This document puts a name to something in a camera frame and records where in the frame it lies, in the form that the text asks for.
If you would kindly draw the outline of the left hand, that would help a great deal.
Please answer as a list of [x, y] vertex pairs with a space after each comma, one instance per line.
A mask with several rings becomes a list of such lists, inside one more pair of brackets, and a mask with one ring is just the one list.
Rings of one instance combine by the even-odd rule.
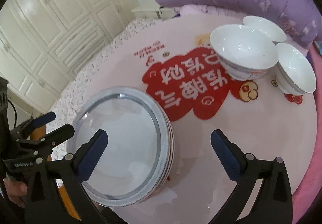
[[11, 181], [7, 178], [4, 179], [4, 185], [9, 199], [20, 208], [25, 208], [25, 202], [22, 197], [27, 194], [27, 185], [20, 181]]

